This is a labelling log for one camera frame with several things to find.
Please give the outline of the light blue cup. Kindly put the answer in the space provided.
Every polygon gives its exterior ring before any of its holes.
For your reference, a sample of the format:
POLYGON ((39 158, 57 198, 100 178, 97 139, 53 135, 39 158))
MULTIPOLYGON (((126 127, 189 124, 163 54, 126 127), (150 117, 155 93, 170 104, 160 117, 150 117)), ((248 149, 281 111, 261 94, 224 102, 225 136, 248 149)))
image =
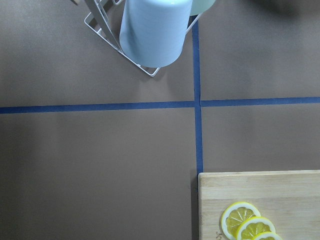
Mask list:
POLYGON ((190 0, 127 0, 119 42, 124 54, 148 68, 175 62, 182 53, 190 0))

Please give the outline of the lemon slice middle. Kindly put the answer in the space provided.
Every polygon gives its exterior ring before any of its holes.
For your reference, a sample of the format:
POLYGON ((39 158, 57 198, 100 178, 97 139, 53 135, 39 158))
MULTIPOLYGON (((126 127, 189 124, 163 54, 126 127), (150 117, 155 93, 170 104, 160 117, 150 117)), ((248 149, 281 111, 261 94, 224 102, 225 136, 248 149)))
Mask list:
POLYGON ((236 240, 252 240, 258 234, 276 232, 274 224, 267 218, 255 216, 245 220, 235 233, 236 240))

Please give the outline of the bamboo cutting board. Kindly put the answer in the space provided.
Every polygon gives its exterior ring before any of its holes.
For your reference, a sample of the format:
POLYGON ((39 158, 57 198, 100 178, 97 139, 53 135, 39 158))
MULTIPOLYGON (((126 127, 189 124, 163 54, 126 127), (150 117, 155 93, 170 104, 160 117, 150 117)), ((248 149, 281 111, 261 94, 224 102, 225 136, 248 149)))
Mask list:
POLYGON ((319 170, 204 172, 198 176, 199 238, 224 240, 221 216, 248 202, 284 240, 320 238, 319 170))

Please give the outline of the mint green cup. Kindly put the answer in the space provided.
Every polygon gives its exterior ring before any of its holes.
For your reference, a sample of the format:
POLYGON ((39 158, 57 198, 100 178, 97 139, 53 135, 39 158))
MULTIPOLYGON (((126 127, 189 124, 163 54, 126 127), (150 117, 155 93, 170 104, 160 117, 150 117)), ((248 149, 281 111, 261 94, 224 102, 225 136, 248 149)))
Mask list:
POLYGON ((204 13, 209 8, 211 8, 215 2, 216 0, 193 0, 190 16, 196 16, 204 13))

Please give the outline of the lemon slice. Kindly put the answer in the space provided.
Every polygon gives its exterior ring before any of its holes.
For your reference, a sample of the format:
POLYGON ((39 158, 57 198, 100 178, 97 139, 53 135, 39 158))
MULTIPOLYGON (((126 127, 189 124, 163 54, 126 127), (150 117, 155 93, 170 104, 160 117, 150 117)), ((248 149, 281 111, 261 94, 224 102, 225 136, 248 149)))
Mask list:
POLYGON ((239 226, 252 217, 261 217, 260 211, 251 203, 238 201, 228 206, 221 215, 220 227, 228 240, 236 239, 239 226))
POLYGON ((283 238, 275 232, 266 231, 257 234, 252 240, 283 240, 283 238))
POLYGON ((235 233, 236 240, 252 240, 258 234, 276 232, 274 224, 267 218, 255 216, 245 220, 235 233))

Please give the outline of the lemon slice inner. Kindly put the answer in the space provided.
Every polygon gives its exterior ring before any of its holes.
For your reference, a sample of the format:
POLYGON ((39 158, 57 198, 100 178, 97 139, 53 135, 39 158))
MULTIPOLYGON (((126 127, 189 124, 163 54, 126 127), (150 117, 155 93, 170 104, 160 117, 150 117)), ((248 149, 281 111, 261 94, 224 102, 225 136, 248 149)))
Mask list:
POLYGON ((266 231, 257 234, 252 240, 283 240, 283 238, 275 232, 266 231))

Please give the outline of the lemon slice outer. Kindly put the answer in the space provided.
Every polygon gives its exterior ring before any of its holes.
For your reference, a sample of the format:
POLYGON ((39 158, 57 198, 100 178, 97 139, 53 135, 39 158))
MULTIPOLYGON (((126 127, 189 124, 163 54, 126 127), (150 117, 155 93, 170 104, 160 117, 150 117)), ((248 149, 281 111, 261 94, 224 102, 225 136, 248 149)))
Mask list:
POLYGON ((261 217, 260 211, 251 203, 238 201, 228 206, 221 215, 220 227, 228 240, 236 239, 239 226, 252 217, 261 217))

